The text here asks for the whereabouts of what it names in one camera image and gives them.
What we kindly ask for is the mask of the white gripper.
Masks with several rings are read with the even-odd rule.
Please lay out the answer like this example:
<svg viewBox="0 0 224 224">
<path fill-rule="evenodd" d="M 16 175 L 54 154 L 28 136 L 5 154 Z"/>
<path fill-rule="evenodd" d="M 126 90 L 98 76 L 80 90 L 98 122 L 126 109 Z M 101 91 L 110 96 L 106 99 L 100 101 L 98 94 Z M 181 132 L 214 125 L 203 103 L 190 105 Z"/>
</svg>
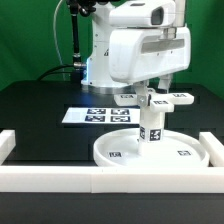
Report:
<svg viewBox="0 0 224 224">
<path fill-rule="evenodd" d="M 191 36 L 187 27 L 174 39 L 161 39 L 161 29 L 116 29 L 109 41 L 109 74 L 116 82 L 134 84 L 137 104 L 148 105 L 148 81 L 160 77 L 158 88 L 169 91 L 172 73 L 188 68 Z"/>
</svg>

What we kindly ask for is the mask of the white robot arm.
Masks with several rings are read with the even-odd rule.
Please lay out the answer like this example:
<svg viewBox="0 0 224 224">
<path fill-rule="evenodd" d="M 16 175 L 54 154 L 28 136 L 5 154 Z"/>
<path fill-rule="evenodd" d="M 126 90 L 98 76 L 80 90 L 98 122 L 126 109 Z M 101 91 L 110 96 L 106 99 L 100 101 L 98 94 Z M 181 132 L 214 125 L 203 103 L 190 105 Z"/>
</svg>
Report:
<svg viewBox="0 0 224 224">
<path fill-rule="evenodd" d="M 93 50 L 82 84 L 112 93 L 119 106 L 148 103 L 148 81 L 167 90 L 172 74 L 190 64 L 185 0 L 127 0 L 98 3 L 93 13 Z"/>
</svg>

